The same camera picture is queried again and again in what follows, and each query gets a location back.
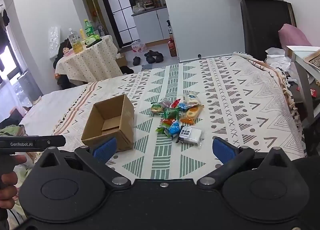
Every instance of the round table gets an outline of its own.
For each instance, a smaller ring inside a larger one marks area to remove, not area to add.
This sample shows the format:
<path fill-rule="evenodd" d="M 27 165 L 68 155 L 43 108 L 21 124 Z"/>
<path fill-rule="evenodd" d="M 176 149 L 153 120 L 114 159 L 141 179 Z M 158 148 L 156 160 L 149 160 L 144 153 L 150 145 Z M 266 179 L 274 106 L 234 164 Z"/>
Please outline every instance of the round table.
<path fill-rule="evenodd" d="M 55 73 L 88 83 L 121 76 L 123 74 L 116 63 L 117 52 L 112 36 L 107 35 L 82 52 L 61 58 Z"/>

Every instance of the desk leg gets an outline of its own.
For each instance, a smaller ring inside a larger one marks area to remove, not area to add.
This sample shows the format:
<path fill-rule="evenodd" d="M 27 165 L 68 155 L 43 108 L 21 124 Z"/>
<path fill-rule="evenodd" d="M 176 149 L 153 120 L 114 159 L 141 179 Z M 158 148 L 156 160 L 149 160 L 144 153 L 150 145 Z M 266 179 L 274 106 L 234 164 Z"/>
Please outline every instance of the desk leg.
<path fill-rule="evenodd" d="M 303 120 L 303 127 L 309 127 L 313 124 L 315 118 L 313 114 L 313 101 L 310 93 L 310 84 L 307 76 L 306 70 L 297 62 L 294 62 L 297 72 L 298 72 L 298 85 L 300 89 L 300 93 L 302 96 L 304 107 L 307 111 L 307 117 Z"/>

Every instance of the patterned blanket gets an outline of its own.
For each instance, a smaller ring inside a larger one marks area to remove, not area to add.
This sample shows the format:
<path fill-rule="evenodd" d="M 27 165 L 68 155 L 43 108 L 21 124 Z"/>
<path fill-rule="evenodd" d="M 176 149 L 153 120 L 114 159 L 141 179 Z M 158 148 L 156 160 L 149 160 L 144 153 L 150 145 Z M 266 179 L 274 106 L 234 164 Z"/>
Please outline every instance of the patterned blanket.
<path fill-rule="evenodd" d="M 185 91 L 196 92 L 205 105 L 194 125 L 203 130 L 201 146 L 176 144 L 157 134 L 160 117 L 148 115 L 152 102 L 179 99 Z M 62 149 L 73 151 L 82 145 L 81 134 L 95 102 L 122 93 L 135 107 L 134 149 L 116 153 L 107 165 L 131 181 L 198 180 L 221 166 L 212 152 L 214 136 L 257 152 L 280 146 L 290 159 L 304 156 L 282 90 L 269 72 L 240 56 L 207 58 L 88 84 L 53 132 L 66 137 Z"/>

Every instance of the white cabinet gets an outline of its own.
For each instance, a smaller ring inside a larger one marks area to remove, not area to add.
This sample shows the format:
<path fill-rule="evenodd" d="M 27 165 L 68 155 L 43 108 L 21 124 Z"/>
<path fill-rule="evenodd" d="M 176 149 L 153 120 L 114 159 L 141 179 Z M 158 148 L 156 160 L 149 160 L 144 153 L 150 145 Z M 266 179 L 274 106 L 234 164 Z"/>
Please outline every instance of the white cabinet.
<path fill-rule="evenodd" d="M 164 39 L 170 38 L 169 28 L 167 23 L 167 21 L 169 20 L 168 9 L 164 8 L 164 9 L 157 10 L 157 15 L 158 15 L 160 27 L 162 30 L 163 38 Z"/>
<path fill-rule="evenodd" d="M 150 43 L 163 40 L 157 11 L 142 13 L 133 17 L 141 42 Z"/>

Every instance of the table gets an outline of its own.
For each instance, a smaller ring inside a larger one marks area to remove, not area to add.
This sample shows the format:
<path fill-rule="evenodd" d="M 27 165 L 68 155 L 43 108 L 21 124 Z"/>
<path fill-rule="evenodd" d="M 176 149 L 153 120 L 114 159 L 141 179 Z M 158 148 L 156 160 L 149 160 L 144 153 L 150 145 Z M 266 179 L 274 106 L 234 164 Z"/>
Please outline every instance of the table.
<path fill-rule="evenodd" d="M 61 58 L 56 66 L 56 74 L 67 75 L 71 80 L 97 82 L 123 75 L 116 63 L 118 49 L 112 36 L 102 37 L 102 41 L 82 52 Z"/>
<path fill-rule="evenodd" d="M 298 79 L 297 83 L 300 88 L 300 93 L 302 96 L 303 104 L 307 111 L 307 117 L 302 121 L 303 128 L 308 128 L 311 124 L 315 122 L 320 114 L 320 104 L 313 109 L 313 101 L 310 93 L 310 84 L 307 77 L 307 71 L 318 81 L 320 81 L 320 72 L 313 66 L 307 64 L 303 59 L 313 52 L 316 52 L 320 47 L 311 46 L 287 46 L 285 55 L 291 58 L 294 62 Z"/>

